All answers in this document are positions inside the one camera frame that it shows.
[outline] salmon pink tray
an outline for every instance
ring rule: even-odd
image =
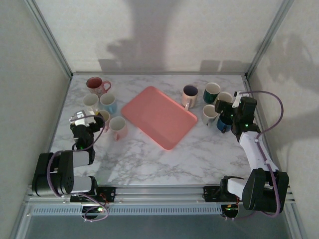
[[[149,86],[127,103],[122,114],[166,150],[173,149],[197,123],[197,117]]]

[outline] mug rim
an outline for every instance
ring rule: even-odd
[[[110,117],[111,117],[110,113],[109,113],[108,111],[106,111],[106,110],[98,110],[99,113],[101,113],[101,111],[108,113],[108,118],[107,118],[107,119],[104,119],[105,122],[108,121],[108,120],[110,119]]]
[[[106,96],[112,96],[112,97],[113,97],[113,101],[112,101],[111,103],[109,103],[109,104],[102,103],[102,99],[103,99],[102,97],[103,97],[104,95],[106,95]],[[109,105],[113,104],[114,102],[115,102],[115,95],[112,94],[112,93],[107,92],[107,93],[102,94],[101,97],[100,97],[100,103],[101,103],[102,105],[104,105],[104,106],[109,106]]]
[[[185,92],[185,87],[187,87],[187,86],[192,86],[192,87],[194,87],[194,88],[197,90],[196,94],[193,95],[193,96],[190,96],[190,95],[186,94],[186,92]],[[197,88],[195,85],[188,84],[188,85],[186,85],[186,86],[183,87],[183,93],[184,93],[185,95],[187,95],[188,97],[195,97],[195,96],[198,95],[198,88]]]
[[[229,103],[232,103],[233,102],[233,96],[231,95],[231,93],[229,93],[229,92],[227,92],[227,91],[222,91],[222,92],[220,92],[219,94],[218,94],[218,96],[217,96],[217,99],[218,100],[220,100],[219,99],[219,97],[220,97],[220,95],[222,94],[222,93],[224,93],[224,94],[226,94],[226,95],[228,95],[228,96],[230,96],[231,97],[231,102],[229,102]]]
[[[86,104],[86,103],[84,102],[85,98],[87,98],[87,97],[92,97],[92,96],[94,96],[95,102],[94,102],[93,104],[91,104],[91,105]],[[83,97],[82,102],[83,102],[83,104],[84,104],[85,106],[93,106],[93,105],[95,105],[97,102],[99,102],[99,97],[98,97],[96,94],[93,94],[93,93],[86,94],[86,95]]]
[[[99,81],[100,81],[100,85],[99,86],[97,86],[97,87],[89,87],[88,86],[88,82],[89,82],[89,80],[91,80],[91,79],[98,79]],[[93,77],[91,77],[91,78],[89,78],[87,81],[86,81],[86,86],[87,86],[87,88],[90,88],[90,89],[96,89],[96,88],[99,88],[100,86],[101,86],[101,84],[102,84],[102,79],[100,78],[100,77],[98,77],[98,76],[93,76]]]
[[[208,87],[209,85],[215,85],[215,86],[218,86],[218,88],[219,88],[218,92],[216,92],[216,93],[212,93],[211,91],[209,91],[209,90],[207,89],[207,87]],[[216,95],[216,94],[221,93],[221,92],[220,92],[220,85],[219,85],[219,84],[217,84],[217,83],[215,83],[215,82],[209,82],[209,83],[207,83],[207,84],[206,84],[206,86],[205,86],[205,90],[206,90],[208,93],[212,94],[212,95]]]
[[[225,120],[225,118],[226,118],[226,116],[224,116],[224,115],[221,114],[221,115],[219,116],[218,120],[219,120],[221,123],[223,123],[224,125],[226,125],[226,126],[232,126],[232,123],[231,123],[231,124],[226,124],[226,123],[223,122],[223,120]]]
[[[214,106],[214,105],[205,105],[205,106],[203,107],[203,114],[204,114],[206,117],[208,117],[208,118],[216,118],[216,117],[218,116],[218,113],[217,113],[216,111],[214,111],[214,112],[216,113],[215,116],[208,116],[207,114],[205,114],[205,111],[204,111],[205,107],[206,107],[206,108],[208,108],[208,107],[209,107],[209,108],[213,107],[213,108],[215,109],[215,106]]]
[[[124,125],[123,125],[123,127],[122,128],[120,128],[120,129],[118,129],[118,130],[114,130],[114,129],[112,129],[112,127],[111,127],[111,123],[112,123],[112,121],[114,121],[114,120],[116,120],[116,119],[121,119],[121,120],[123,120],[124,121]],[[110,122],[109,122],[109,128],[112,130],[112,131],[115,131],[115,132],[117,132],[117,131],[120,131],[120,130],[122,130],[122,129],[124,129],[124,127],[126,126],[126,121],[125,121],[125,119],[122,117],[122,116],[115,116],[114,118],[112,118],[111,120],[110,120]]]

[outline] coffee mug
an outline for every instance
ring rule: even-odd
[[[184,87],[181,104],[185,107],[186,111],[188,110],[188,108],[192,108],[195,106],[197,95],[198,88],[196,86],[187,85]]]
[[[233,121],[231,118],[226,117],[224,114],[221,114],[217,121],[217,128],[222,132],[228,132],[231,129]]]
[[[213,105],[204,106],[203,112],[201,114],[201,119],[203,120],[203,123],[205,125],[210,127],[211,124],[217,118],[217,116],[218,116],[218,113],[215,111],[215,106],[213,106]]]
[[[109,84],[110,86],[105,89],[104,85]],[[104,93],[107,93],[108,90],[111,88],[110,81],[102,81],[100,77],[91,77],[86,82],[87,88],[92,94],[96,94],[98,97],[101,97]]]
[[[219,92],[220,86],[218,84],[213,82],[206,84],[204,91],[204,101],[208,104],[212,104],[218,96]]]
[[[217,100],[226,101],[226,102],[232,103],[233,102],[233,96],[230,93],[228,93],[228,92],[221,92],[221,93],[218,94]]]
[[[86,110],[94,115],[99,109],[99,97],[95,94],[87,94],[83,98],[83,104],[85,105]]]
[[[100,103],[102,109],[108,111],[110,114],[114,114],[117,110],[115,96],[112,93],[103,94],[100,97]]]
[[[121,116],[116,116],[110,120],[109,129],[113,132],[115,141],[119,141],[128,135],[128,127],[125,119]]]
[[[107,132],[109,129],[109,123],[111,120],[110,113],[105,111],[105,110],[101,110],[101,111],[99,111],[99,113],[101,114],[101,116],[103,117],[103,119],[105,121],[105,132]]]

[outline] mug handle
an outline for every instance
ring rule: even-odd
[[[225,133],[227,129],[227,126],[224,126],[223,130],[221,131],[222,133]]]
[[[192,99],[187,98],[186,106],[185,106],[185,108],[184,108],[185,111],[188,111],[188,108],[189,108],[189,106],[191,105],[191,102],[192,102]]]
[[[108,108],[108,112],[112,115],[115,113],[114,109],[112,107],[109,107]]]
[[[119,133],[115,132],[113,136],[114,136],[115,142],[119,141],[119,139],[120,139]]]
[[[107,89],[105,89],[104,88],[105,84],[109,84],[110,86]],[[107,93],[109,91],[109,89],[111,88],[111,82],[110,81],[103,81],[102,82],[102,88],[103,88],[104,93]]]
[[[209,119],[207,122],[207,126],[211,127],[211,124],[214,122],[215,119]]]

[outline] black base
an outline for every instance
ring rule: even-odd
[[[235,218],[238,215],[238,205],[221,205],[221,211],[223,212],[223,217]]]
[[[102,196],[100,196],[100,194],[104,194],[106,201],[108,201],[109,203],[113,203],[114,199],[115,199],[115,192],[116,192],[115,187],[103,187],[102,186],[102,187],[97,188],[96,195],[90,195],[90,197],[92,197],[93,199],[95,199],[99,203],[104,203],[105,200],[103,199]],[[89,200],[87,200],[84,197],[71,196],[70,202],[71,203],[85,203],[85,202],[89,202]]]
[[[203,199],[206,203],[237,202],[236,195],[223,192],[220,186],[204,187]]]

